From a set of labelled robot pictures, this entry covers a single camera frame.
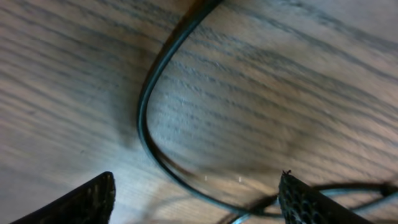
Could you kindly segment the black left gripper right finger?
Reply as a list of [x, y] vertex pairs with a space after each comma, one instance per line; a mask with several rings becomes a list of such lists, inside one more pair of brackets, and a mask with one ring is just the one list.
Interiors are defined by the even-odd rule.
[[286, 223], [371, 224], [301, 180], [283, 171], [278, 201]]

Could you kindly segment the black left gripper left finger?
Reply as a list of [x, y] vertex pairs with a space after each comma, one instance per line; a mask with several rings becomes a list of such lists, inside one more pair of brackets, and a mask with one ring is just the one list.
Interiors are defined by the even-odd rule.
[[11, 224], [108, 224], [116, 200], [110, 171]]

